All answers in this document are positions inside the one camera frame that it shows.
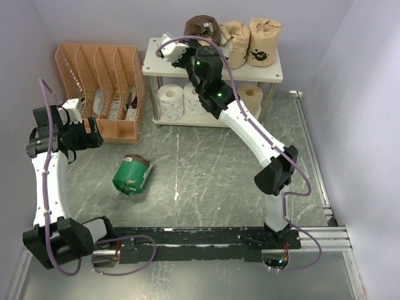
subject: toilet paper roll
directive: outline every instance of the toilet paper roll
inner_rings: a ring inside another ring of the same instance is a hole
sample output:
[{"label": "toilet paper roll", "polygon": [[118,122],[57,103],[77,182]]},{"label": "toilet paper roll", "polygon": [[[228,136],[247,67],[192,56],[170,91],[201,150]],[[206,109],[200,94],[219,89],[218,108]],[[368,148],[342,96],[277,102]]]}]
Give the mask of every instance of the toilet paper roll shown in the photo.
[{"label": "toilet paper roll", "polygon": [[169,120],[178,120],[183,115],[183,90],[176,84],[166,84],[157,92],[161,112]]},{"label": "toilet paper roll", "polygon": [[190,116],[196,117],[206,113],[199,101],[199,95],[195,92],[191,83],[186,84],[183,88],[183,104],[185,114]]},{"label": "toilet paper roll", "polygon": [[263,90],[255,84],[242,84],[237,89],[237,94],[246,105],[249,112],[258,117],[261,110],[261,100],[263,100]]},{"label": "toilet paper roll", "polygon": [[250,44],[247,61],[256,67],[265,68],[272,65],[275,61],[282,24],[256,17],[250,21],[249,28]]}]

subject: white shelf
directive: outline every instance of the white shelf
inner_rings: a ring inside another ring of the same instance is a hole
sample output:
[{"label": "white shelf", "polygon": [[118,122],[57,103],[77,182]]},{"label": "white shelf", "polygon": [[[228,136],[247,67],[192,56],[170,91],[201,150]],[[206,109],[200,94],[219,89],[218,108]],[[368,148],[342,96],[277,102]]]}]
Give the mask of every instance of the white shelf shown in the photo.
[{"label": "white shelf", "polygon": [[[256,119],[258,118],[260,111],[256,113],[254,116]],[[227,125],[222,123],[220,120],[217,120],[212,114],[209,112],[202,114],[201,116],[193,117],[187,114],[183,114],[178,120],[172,121],[167,119],[164,116],[161,116],[160,120],[156,121],[153,118],[154,124],[159,125],[178,125],[178,126],[199,126],[199,127],[220,127],[220,128],[228,128]]]},{"label": "white shelf", "polygon": [[[142,71],[146,76],[166,76],[187,78],[188,74],[184,69],[172,67],[170,62],[156,56],[156,49],[160,44],[159,38],[152,37],[143,62]],[[276,60],[269,67],[254,67],[246,62],[239,69],[232,70],[233,77],[238,81],[256,81],[262,83],[281,83],[283,73],[279,53],[276,50]],[[222,78],[229,79],[226,68],[222,70]]]}]

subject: paper bag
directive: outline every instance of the paper bag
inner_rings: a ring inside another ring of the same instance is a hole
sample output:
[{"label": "paper bag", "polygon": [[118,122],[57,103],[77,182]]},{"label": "paper bag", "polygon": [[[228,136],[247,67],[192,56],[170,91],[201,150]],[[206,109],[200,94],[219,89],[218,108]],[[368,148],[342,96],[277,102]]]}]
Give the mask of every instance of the paper bag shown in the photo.
[{"label": "paper bag", "polygon": [[[184,36],[202,36],[219,44],[219,26],[217,21],[210,16],[194,16],[187,20],[183,34]],[[199,41],[199,43],[203,46],[208,46],[206,42]]]},{"label": "paper bag", "polygon": [[232,69],[237,69],[246,62],[249,47],[250,30],[238,21],[231,21],[219,26],[221,47]]},{"label": "paper bag", "polygon": [[250,45],[247,61],[252,66],[268,67],[275,61],[282,24],[262,18],[250,21]]}]

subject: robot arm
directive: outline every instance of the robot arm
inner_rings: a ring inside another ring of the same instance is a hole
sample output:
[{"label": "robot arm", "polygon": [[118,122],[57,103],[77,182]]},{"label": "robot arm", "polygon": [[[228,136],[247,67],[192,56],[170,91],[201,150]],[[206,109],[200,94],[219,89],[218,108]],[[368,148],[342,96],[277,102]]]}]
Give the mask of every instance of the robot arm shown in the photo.
[{"label": "robot arm", "polygon": [[[172,39],[164,34],[162,44]],[[186,70],[189,80],[203,108],[216,119],[228,125],[251,149],[264,168],[254,177],[257,187],[266,194],[266,226],[280,239],[290,230],[285,220],[287,208],[283,207],[282,194],[286,192],[291,182],[294,168],[275,149],[285,152],[293,161],[296,161],[298,150],[294,146],[286,147],[274,138],[247,110],[244,103],[240,105],[247,116],[241,113],[235,101],[232,88],[222,80],[223,62],[218,52],[210,46],[200,46],[197,42],[172,42],[157,53],[167,59],[174,67]],[[261,136],[260,131],[275,145],[271,147]]]},{"label": "robot arm", "polygon": [[81,109],[84,99],[71,99],[61,107],[50,106],[54,124],[53,137],[49,137],[48,115],[45,107],[34,109],[37,128],[33,129],[27,153],[32,158],[36,173],[37,207],[33,222],[34,228],[24,232],[24,245],[48,269],[49,262],[44,238],[45,217],[43,207],[43,166],[47,156],[49,141],[52,141],[52,153],[47,174],[49,187],[49,216],[51,230],[51,248],[59,264],[90,255],[94,243],[112,232],[105,217],[96,218],[80,224],[71,217],[67,205],[67,166],[69,153],[76,159],[76,151],[98,148],[103,139],[98,131],[96,120],[89,118],[90,133],[86,132]]}]

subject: shelf leg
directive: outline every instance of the shelf leg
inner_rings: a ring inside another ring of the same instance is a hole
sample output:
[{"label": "shelf leg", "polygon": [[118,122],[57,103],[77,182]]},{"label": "shelf leg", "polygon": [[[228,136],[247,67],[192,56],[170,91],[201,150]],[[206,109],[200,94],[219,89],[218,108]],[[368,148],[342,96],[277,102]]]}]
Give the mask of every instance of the shelf leg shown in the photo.
[{"label": "shelf leg", "polygon": [[161,113],[160,113],[160,109],[158,106],[156,90],[154,88],[154,77],[147,76],[147,80],[149,81],[149,87],[150,87],[150,101],[151,101],[152,114],[154,116],[154,120],[158,121],[158,120],[160,120]]},{"label": "shelf leg", "polygon": [[157,85],[158,89],[160,89],[164,85],[162,76],[157,76]]},{"label": "shelf leg", "polygon": [[261,112],[260,112],[260,115],[258,116],[258,121],[260,123],[263,122],[265,111],[267,110],[268,102],[273,97],[275,88],[276,88],[276,82],[271,83],[271,85],[269,86],[269,89],[268,89],[267,96],[265,97],[264,101],[261,103]]}]

